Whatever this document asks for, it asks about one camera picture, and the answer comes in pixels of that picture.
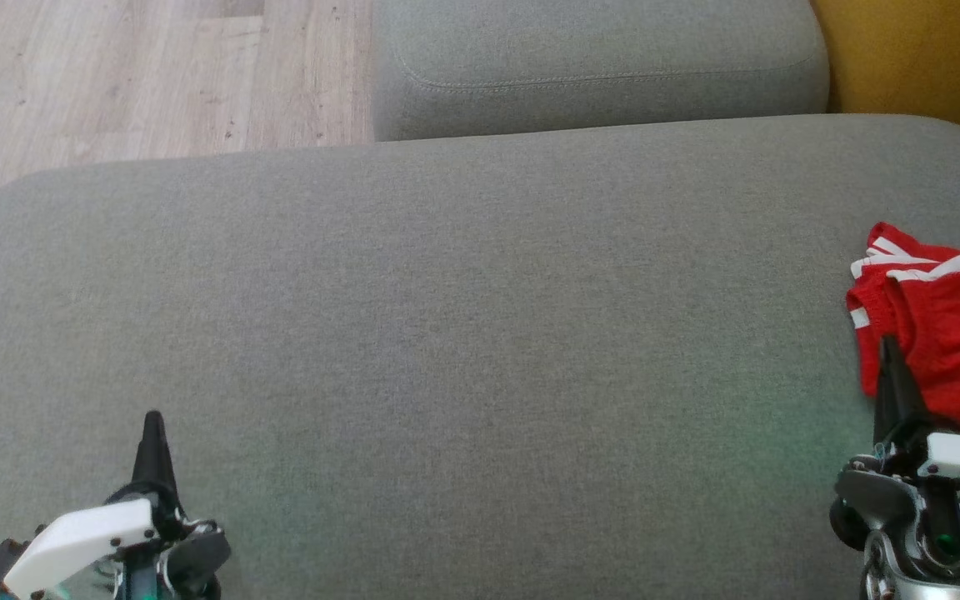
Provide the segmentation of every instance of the gray sofa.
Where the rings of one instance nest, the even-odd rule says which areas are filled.
[[[823,113],[807,0],[376,3],[377,140]]]
[[[156,407],[226,598],[854,597],[827,510],[872,434],[843,294],[879,220],[960,247],[960,127],[27,176],[0,191],[0,539],[125,483]]]

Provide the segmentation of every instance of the robotic arm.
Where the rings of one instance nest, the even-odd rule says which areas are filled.
[[[960,600],[960,429],[927,410],[891,337],[873,443],[839,473],[829,513],[839,539],[864,551],[861,598]]]
[[[0,544],[0,598],[42,600],[84,567],[109,561],[115,600],[218,600],[214,573],[230,552],[217,522],[184,515],[163,417],[152,411],[128,485],[103,506],[38,528],[31,542]]]

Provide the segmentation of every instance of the green led light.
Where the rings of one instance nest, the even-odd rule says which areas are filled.
[[[953,542],[953,537],[950,537],[946,534],[938,536],[936,538],[936,544],[940,547],[940,550],[946,552],[947,554],[957,554],[958,546]]]

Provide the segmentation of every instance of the sofa seat cushion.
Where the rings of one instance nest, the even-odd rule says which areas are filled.
[[[378,140],[822,113],[808,0],[395,0]]]
[[[302,148],[0,191],[0,540],[160,408],[226,598],[850,598],[843,295],[960,247],[960,128],[805,115]],[[72,590],[81,597],[83,590]]]

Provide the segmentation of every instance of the sofa cushion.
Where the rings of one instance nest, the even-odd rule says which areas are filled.
[[[808,0],[396,0],[374,20],[377,140],[821,113]]]
[[[854,597],[828,508],[870,448],[843,294],[877,220],[960,247],[959,127],[25,177],[0,191],[0,540],[125,483],[157,407],[228,598]]]

